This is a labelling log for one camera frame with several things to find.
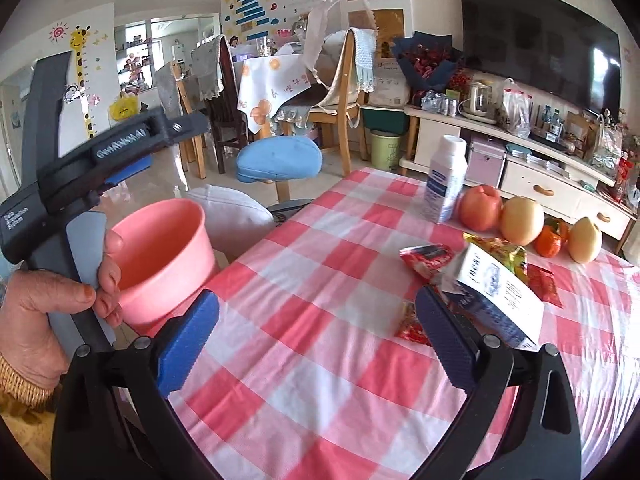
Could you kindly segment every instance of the kettle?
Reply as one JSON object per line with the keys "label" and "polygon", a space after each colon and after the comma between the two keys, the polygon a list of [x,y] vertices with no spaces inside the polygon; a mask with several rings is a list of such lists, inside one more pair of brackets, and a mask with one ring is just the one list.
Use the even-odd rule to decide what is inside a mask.
{"label": "kettle", "polygon": [[465,103],[465,112],[486,117],[491,106],[491,87],[478,81],[469,85],[469,99]]}

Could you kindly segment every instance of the bouquet of flowers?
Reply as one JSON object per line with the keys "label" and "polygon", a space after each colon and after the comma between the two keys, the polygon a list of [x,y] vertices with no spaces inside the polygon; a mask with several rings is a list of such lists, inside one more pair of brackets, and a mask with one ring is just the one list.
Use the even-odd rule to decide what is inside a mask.
{"label": "bouquet of flowers", "polygon": [[462,52],[451,43],[452,36],[424,32],[416,32],[412,38],[394,38],[391,51],[414,92],[444,92],[462,58]]}

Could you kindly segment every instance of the pink box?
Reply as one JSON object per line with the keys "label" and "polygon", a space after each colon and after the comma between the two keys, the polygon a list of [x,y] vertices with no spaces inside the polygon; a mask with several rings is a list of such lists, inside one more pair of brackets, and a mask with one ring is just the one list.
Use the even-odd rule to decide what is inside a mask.
{"label": "pink box", "polygon": [[466,180],[474,184],[500,186],[507,150],[504,143],[486,137],[472,136]]}

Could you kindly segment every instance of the drawer handle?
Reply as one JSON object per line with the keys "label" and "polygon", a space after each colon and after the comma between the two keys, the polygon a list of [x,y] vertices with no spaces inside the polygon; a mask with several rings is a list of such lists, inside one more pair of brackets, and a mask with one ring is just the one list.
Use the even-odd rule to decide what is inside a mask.
{"label": "drawer handle", "polygon": [[553,196],[553,195],[555,195],[553,189],[545,189],[542,186],[539,186],[538,184],[536,184],[533,187],[533,191],[536,191],[538,193],[542,193],[544,196]]}

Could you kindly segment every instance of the dining table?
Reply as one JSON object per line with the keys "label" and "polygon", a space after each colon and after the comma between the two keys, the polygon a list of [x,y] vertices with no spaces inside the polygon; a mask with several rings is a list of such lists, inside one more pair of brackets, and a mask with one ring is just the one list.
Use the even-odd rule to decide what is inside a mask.
{"label": "dining table", "polygon": [[[424,218],[424,186],[354,171],[206,284],[220,320],[170,402],[225,480],[406,480],[446,432],[465,393],[433,348],[394,336],[424,285],[399,250],[465,247],[458,225]],[[640,397],[640,269],[605,250],[586,265],[527,254],[556,280],[562,307],[544,303],[540,343],[561,352],[585,476]]]}

